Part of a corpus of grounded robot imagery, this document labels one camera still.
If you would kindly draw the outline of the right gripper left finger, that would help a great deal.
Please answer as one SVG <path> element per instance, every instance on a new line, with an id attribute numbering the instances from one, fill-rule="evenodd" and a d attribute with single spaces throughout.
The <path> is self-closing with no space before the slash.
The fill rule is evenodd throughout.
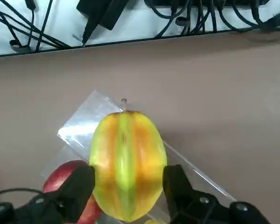
<path id="1" fill-rule="evenodd" d="M 56 191 L 43 193 L 31 188 L 0 190 L 36 193 L 25 205 L 15 208 L 11 202 L 0 202 L 0 224 L 75 223 L 82 215 L 95 187 L 95 168 L 77 167 Z"/>

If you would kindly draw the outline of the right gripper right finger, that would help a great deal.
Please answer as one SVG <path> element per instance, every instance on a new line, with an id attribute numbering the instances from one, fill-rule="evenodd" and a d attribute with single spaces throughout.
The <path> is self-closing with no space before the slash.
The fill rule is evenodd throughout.
<path id="1" fill-rule="evenodd" d="M 181 165 L 164 168 L 162 185 L 171 224 L 270 224 L 250 203 L 225 207 L 214 195 L 193 189 Z"/>

